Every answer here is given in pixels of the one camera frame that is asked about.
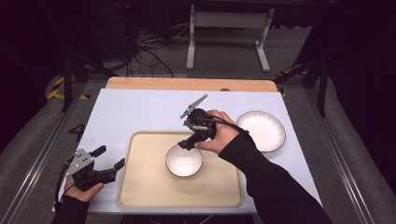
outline black sleeve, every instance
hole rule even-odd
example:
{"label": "black sleeve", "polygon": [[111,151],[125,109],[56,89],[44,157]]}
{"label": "black sleeve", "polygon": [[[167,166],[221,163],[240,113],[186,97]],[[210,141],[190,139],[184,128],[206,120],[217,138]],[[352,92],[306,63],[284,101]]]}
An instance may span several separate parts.
{"label": "black sleeve", "polygon": [[84,224],[90,203],[64,195],[62,204],[57,206],[52,224]]}
{"label": "black sleeve", "polygon": [[265,224],[332,223],[317,202],[282,167],[268,161],[242,134],[219,154],[247,178],[247,194]]}

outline beige tray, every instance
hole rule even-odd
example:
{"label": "beige tray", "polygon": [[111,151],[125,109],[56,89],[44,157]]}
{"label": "beige tray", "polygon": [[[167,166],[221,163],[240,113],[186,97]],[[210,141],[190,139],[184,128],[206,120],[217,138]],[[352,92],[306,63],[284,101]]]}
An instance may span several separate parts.
{"label": "beige tray", "polygon": [[202,151],[204,164],[191,177],[176,177],[167,170],[165,156],[169,148],[190,135],[134,134],[120,181],[119,204],[128,208],[239,206],[239,171],[215,153]]}

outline white plate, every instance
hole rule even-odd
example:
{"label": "white plate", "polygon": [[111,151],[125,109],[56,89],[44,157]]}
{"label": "white plate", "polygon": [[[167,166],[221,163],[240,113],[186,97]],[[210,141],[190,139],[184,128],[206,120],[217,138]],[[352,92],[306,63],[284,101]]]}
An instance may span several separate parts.
{"label": "white plate", "polygon": [[199,149],[192,148],[190,151],[175,145],[166,154],[166,167],[176,176],[188,177],[195,175],[202,166],[203,156]]}
{"label": "white plate", "polygon": [[286,133],[282,123],[268,113],[247,112],[239,118],[237,125],[249,131],[259,151],[277,150],[285,142]]}

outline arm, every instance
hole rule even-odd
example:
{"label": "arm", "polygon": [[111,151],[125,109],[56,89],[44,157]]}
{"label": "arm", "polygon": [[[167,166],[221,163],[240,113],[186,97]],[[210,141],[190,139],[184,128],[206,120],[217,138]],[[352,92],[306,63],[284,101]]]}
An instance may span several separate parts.
{"label": "arm", "polygon": [[90,200],[103,188],[97,184],[87,191],[76,188],[70,178],[66,178],[62,203],[55,204],[55,218],[52,224],[84,224],[90,206]]}
{"label": "arm", "polygon": [[[224,112],[207,113],[234,124]],[[217,124],[217,130],[212,141],[194,147],[219,154],[245,174],[247,193],[264,223],[332,223],[315,198],[285,169],[268,161],[244,135],[224,124]]]}

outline human hand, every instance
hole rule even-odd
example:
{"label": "human hand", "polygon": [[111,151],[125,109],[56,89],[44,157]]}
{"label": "human hand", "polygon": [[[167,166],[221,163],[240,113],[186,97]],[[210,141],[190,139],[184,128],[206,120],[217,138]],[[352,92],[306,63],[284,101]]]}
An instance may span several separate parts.
{"label": "human hand", "polygon": [[[215,116],[224,119],[231,124],[235,124],[235,122],[222,111],[219,112],[218,110],[209,110],[207,111],[207,115]],[[194,147],[202,150],[213,151],[219,154],[239,134],[236,129],[225,124],[216,123],[216,128],[216,136],[213,140],[206,142],[197,142],[194,144]]]}
{"label": "human hand", "polygon": [[66,184],[64,185],[64,195],[76,198],[82,202],[87,203],[103,188],[103,186],[104,184],[99,183],[92,188],[87,189],[86,191],[82,191],[76,186],[73,186],[72,180],[70,179],[70,177],[67,177]]}

